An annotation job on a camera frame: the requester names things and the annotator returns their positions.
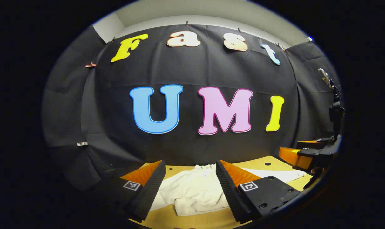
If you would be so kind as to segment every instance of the wooden table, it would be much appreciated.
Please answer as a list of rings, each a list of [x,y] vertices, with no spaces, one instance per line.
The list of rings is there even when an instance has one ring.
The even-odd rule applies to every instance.
[[[293,171],[290,165],[285,164],[278,159],[267,156],[251,161],[244,161],[239,163],[234,163],[240,168],[248,168],[248,169],[256,169],[256,170],[271,170],[271,171]],[[194,166],[173,166],[166,165],[166,176],[164,179],[172,177],[177,173],[185,170],[192,170]],[[290,181],[287,184],[296,190],[302,191],[303,187],[310,180],[311,176],[306,174],[304,177],[300,177],[294,181]],[[235,221],[233,217],[232,211],[230,208],[219,210],[216,212],[204,213],[193,216],[177,216],[174,210],[173,205],[169,205],[167,207],[150,211],[147,215],[146,220],[139,223],[143,226],[147,226],[153,229],[232,229],[243,224]]]

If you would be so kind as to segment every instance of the yellow letter f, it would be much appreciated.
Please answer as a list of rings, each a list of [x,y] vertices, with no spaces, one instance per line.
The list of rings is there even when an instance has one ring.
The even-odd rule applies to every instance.
[[[114,56],[114,58],[112,58],[111,62],[115,62],[115,61],[118,61],[120,59],[127,58],[130,55],[130,53],[128,53],[127,50],[129,48],[130,48],[130,50],[134,50],[135,48],[137,48],[137,46],[140,43],[139,39],[144,40],[146,38],[147,38],[147,34],[145,33],[143,35],[139,35],[139,36],[135,36],[135,37],[123,40],[120,43],[120,48],[119,48],[117,54]]]

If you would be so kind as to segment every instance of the white garment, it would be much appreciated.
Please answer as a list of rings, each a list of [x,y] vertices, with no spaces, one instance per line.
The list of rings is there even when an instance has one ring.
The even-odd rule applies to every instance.
[[[151,211],[174,205],[178,216],[190,216],[228,208],[228,202],[215,173],[216,165],[196,165],[163,180]],[[259,177],[274,176],[283,182],[304,176],[301,171],[267,171],[244,169]]]

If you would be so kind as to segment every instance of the pink letter m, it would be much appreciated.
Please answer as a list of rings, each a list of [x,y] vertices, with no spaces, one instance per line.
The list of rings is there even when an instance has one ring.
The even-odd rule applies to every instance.
[[[233,118],[235,124],[232,126],[232,132],[248,132],[252,129],[249,123],[250,98],[253,92],[247,89],[238,89],[228,106],[225,97],[217,87],[202,87],[198,94],[204,99],[204,123],[198,129],[201,135],[213,135],[217,133],[218,128],[214,125],[216,116],[219,126],[223,132],[229,129]]]

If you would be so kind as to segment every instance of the letter u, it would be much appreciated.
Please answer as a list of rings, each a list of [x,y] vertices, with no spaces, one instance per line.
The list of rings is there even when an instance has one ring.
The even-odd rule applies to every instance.
[[[150,96],[154,90],[151,87],[137,87],[129,92],[133,99],[133,116],[136,125],[151,134],[163,134],[173,130],[179,119],[178,95],[183,87],[178,84],[168,84],[160,88],[160,92],[166,96],[166,119],[160,122],[150,117]]]

